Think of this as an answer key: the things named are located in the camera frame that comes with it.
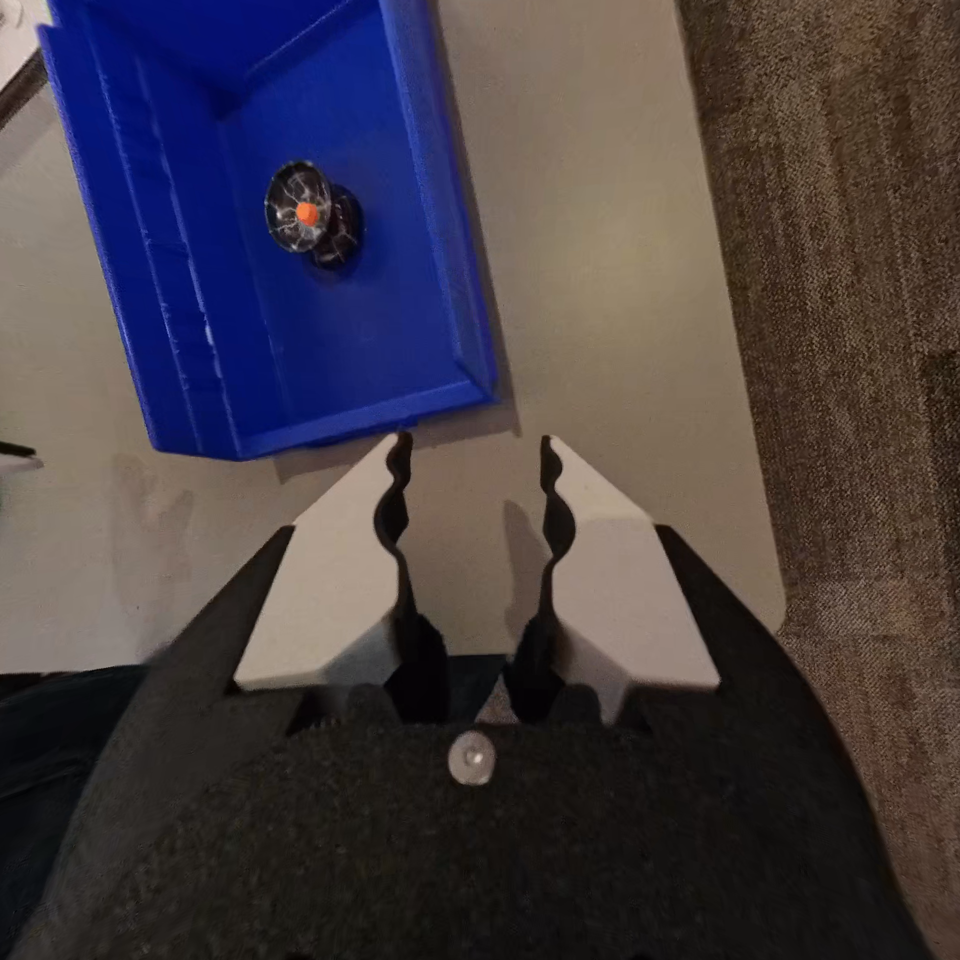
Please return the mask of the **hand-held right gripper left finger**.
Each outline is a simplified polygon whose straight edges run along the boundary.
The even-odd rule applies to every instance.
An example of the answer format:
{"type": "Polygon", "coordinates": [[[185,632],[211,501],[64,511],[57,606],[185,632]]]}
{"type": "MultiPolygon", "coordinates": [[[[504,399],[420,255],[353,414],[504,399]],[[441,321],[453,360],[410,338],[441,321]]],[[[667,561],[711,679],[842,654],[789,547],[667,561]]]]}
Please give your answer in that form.
{"type": "Polygon", "coordinates": [[[413,438],[391,433],[293,523],[234,672],[245,693],[308,690],[325,714],[384,688],[408,723],[450,717],[450,668],[401,538],[413,438]]]}

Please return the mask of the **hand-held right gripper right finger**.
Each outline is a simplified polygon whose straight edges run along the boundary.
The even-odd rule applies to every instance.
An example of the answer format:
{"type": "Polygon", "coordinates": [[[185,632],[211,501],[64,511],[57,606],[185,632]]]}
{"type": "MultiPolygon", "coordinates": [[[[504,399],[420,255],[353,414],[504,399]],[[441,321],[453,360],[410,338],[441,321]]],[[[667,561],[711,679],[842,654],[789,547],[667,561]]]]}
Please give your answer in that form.
{"type": "Polygon", "coordinates": [[[612,725],[641,688],[718,690],[654,520],[560,438],[544,435],[539,450],[549,557],[503,674],[514,716],[541,723],[561,690],[585,687],[612,725]]]}

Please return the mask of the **white desk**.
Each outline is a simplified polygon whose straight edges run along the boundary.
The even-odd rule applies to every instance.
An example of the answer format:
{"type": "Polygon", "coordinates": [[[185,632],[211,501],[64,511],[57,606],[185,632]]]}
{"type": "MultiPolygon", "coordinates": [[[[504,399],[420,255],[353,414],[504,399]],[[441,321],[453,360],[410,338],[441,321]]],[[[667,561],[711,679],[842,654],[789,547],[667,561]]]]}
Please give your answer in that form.
{"type": "MultiPolygon", "coordinates": [[[[506,654],[547,550],[557,435],[769,629],[786,595],[674,2],[437,2],[486,245],[502,401],[414,429],[402,549],[454,655],[506,654]]],[[[375,443],[152,449],[42,67],[2,124],[4,674],[171,642],[375,443]]]]}

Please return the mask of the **blue plastic bin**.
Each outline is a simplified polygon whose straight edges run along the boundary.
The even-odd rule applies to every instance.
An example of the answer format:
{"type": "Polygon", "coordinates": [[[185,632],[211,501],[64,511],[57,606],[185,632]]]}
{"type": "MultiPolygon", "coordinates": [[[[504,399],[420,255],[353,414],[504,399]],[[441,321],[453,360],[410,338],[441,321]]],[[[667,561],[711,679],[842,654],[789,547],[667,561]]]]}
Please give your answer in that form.
{"type": "Polygon", "coordinates": [[[430,2],[49,2],[38,29],[153,447],[246,461],[492,402],[430,2]],[[268,232],[310,162],[364,214],[321,270],[268,232]]]}

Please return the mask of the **person's dark trouser leg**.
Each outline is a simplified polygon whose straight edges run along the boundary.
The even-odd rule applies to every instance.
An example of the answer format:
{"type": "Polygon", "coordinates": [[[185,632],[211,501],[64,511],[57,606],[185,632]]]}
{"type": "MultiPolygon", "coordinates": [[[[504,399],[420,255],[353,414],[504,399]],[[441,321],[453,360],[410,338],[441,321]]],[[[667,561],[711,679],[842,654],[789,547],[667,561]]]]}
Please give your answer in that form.
{"type": "Polygon", "coordinates": [[[2,958],[38,906],[91,771],[146,673],[134,664],[2,675],[2,958]]]}

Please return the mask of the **black marbled yo-yo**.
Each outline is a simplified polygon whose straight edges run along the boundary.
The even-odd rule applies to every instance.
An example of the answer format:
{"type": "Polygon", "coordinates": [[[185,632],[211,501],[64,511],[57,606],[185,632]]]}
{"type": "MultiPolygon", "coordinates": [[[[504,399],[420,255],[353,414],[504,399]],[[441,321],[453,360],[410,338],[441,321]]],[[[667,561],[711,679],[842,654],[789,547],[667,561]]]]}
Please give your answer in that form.
{"type": "Polygon", "coordinates": [[[264,211],[276,245],[320,270],[347,267],[362,248],[364,214],[358,199],[308,161],[287,163],[273,175],[264,211]]]}

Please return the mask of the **white side table black edge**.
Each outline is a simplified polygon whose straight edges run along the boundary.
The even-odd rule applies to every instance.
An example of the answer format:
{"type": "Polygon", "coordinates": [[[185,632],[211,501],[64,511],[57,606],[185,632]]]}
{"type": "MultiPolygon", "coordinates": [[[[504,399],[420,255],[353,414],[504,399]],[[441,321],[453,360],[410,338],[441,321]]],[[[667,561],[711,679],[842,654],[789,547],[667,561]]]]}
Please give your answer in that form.
{"type": "Polygon", "coordinates": [[[1,2],[1,126],[47,82],[39,29],[50,23],[46,1],[1,2]]]}

